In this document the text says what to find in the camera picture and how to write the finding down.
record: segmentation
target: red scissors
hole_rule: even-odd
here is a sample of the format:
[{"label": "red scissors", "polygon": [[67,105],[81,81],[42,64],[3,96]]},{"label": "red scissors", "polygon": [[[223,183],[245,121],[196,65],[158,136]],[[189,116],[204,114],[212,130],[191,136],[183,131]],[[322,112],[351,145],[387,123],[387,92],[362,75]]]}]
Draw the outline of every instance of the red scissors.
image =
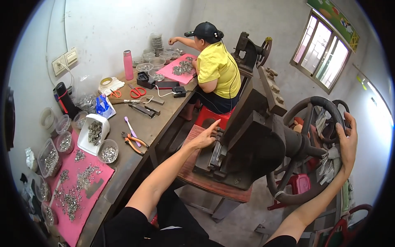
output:
[{"label": "red scissors", "polygon": [[112,90],[112,89],[110,89],[111,90],[111,94],[110,94],[110,97],[112,98],[113,97],[113,95],[116,97],[116,98],[120,98],[121,96],[122,96],[122,94],[121,94],[121,92],[119,92],[118,90]]},{"label": "red scissors", "polygon": [[131,88],[130,97],[132,97],[133,99],[140,98],[141,96],[147,93],[147,91],[142,87],[134,87],[132,84],[128,84],[128,85]]}]

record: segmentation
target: cast iron machine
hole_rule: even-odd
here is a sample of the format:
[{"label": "cast iron machine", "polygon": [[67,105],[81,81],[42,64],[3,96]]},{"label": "cast iron machine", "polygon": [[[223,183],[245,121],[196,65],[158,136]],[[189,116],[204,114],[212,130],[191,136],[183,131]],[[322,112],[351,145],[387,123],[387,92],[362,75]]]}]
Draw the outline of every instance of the cast iron machine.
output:
[{"label": "cast iron machine", "polygon": [[[231,53],[237,63],[240,75],[244,76],[241,87],[247,84],[247,80],[251,80],[254,76],[253,68],[263,66],[269,57],[272,38],[267,37],[261,46],[255,45],[249,38],[249,34],[242,32],[237,42],[235,52]],[[245,51],[243,58],[240,57],[240,52]]]},{"label": "cast iron machine", "polygon": [[[310,131],[314,106],[329,112],[331,123],[339,122],[345,128],[344,120],[333,102],[319,96],[300,101],[285,115],[284,99],[274,80],[277,74],[262,66],[258,71],[261,79],[246,85],[226,129],[218,128],[213,145],[201,150],[193,172],[242,190],[248,190],[255,180],[266,176],[269,190],[273,196],[278,194],[278,201],[287,205],[302,204],[322,192],[328,183],[314,184],[307,192],[297,195],[279,191],[283,191],[298,163],[308,156],[321,159],[327,153],[324,148],[315,147]],[[302,131],[295,132],[288,125],[305,108]],[[331,142],[337,141],[332,133],[330,137],[333,137]],[[273,171],[285,157],[289,157],[290,162],[277,186]]]}]

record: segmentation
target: hand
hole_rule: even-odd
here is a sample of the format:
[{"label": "hand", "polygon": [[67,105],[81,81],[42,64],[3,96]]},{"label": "hand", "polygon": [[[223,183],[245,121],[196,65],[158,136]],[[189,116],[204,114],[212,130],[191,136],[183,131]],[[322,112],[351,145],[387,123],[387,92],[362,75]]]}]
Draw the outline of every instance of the hand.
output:
[{"label": "hand", "polygon": [[349,135],[349,137],[346,137],[346,133],[339,123],[336,123],[336,132],[340,141],[340,153],[343,162],[342,167],[345,168],[346,173],[349,175],[354,166],[355,156],[357,153],[358,134],[355,118],[353,118],[353,116],[351,116],[351,114],[348,112],[344,112],[344,117],[351,125],[351,130],[348,128],[346,129],[347,135]]},{"label": "hand", "polygon": [[192,60],[192,66],[196,69],[196,66],[198,65],[198,61],[196,59]]},{"label": "hand", "polygon": [[196,148],[204,148],[209,146],[211,143],[215,141],[215,137],[217,135],[217,131],[215,130],[217,125],[220,123],[221,119],[218,119],[213,123],[209,128],[207,128],[205,131],[200,133],[200,135],[196,136],[190,144]]},{"label": "hand", "polygon": [[169,45],[173,45],[175,42],[177,42],[177,37],[173,37],[169,39]]}]

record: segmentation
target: purple toothbrush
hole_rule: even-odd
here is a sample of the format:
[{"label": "purple toothbrush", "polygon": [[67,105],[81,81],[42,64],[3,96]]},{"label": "purple toothbrush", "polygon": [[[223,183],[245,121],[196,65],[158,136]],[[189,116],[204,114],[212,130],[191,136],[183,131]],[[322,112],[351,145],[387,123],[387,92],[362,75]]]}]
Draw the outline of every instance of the purple toothbrush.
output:
[{"label": "purple toothbrush", "polygon": [[[128,123],[128,125],[129,125],[130,133],[132,134],[132,136],[137,138],[136,133],[134,133],[132,127],[130,126],[128,117],[125,117],[125,121],[126,121],[126,122]],[[141,147],[141,144],[140,144],[139,142],[136,141],[136,143],[137,143],[137,146]]]}]

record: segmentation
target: pink foam mat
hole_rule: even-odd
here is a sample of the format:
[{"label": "pink foam mat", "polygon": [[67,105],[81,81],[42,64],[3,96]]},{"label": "pink foam mat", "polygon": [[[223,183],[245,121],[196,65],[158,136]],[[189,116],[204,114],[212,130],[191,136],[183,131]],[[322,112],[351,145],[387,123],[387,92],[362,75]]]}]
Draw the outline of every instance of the pink foam mat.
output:
[{"label": "pink foam mat", "polygon": [[169,78],[171,80],[179,81],[180,84],[184,84],[184,85],[188,84],[190,80],[192,80],[192,78],[194,77],[194,74],[196,74],[196,70],[193,69],[190,74],[173,75],[173,67],[178,66],[181,61],[186,61],[186,57],[192,57],[193,59],[197,58],[197,56],[191,54],[184,54],[181,57],[169,63],[168,65],[164,66],[157,73],[162,74],[166,78]]},{"label": "pink foam mat", "polygon": [[75,247],[78,242],[79,236],[82,232],[82,228],[84,227],[85,222],[90,214],[90,211],[92,210],[101,192],[103,191],[107,182],[109,181],[112,174],[114,173],[114,170],[111,169],[107,164],[101,163],[96,156],[88,154],[86,152],[84,152],[85,153],[84,160],[80,160],[79,162],[74,162],[75,154],[79,149],[77,146],[78,135],[75,131],[72,132],[71,139],[74,143],[74,150],[68,155],[63,155],[63,156],[61,155],[63,164],[56,177],[45,179],[49,184],[49,186],[51,187],[52,196],[54,190],[56,189],[56,186],[58,185],[60,175],[63,170],[69,170],[68,172],[69,179],[65,180],[65,182],[62,184],[65,193],[67,193],[69,189],[72,188],[72,186],[74,187],[77,186],[77,174],[84,172],[85,169],[90,164],[91,166],[99,166],[100,168],[98,170],[100,171],[99,174],[96,174],[96,172],[94,172],[91,175],[90,188],[92,188],[92,191],[90,192],[90,195],[89,193],[87,194],[87,192],[84,189],[81,190],[80,192],[80,195],[82,196],[82,199],[80,201],[81,209],[78,209],[76,211],[75,220],[73,222],[70,221],[67,212],[66,214],[63,214],[63,210],[62,210],[63,208],[59,200],[53,199],[53,202],[51,204],[51,209],[58,216],[59,222],[56,225],[56,228],[58,229],[62,237],[67,241],[67,243],[71,247]]}]

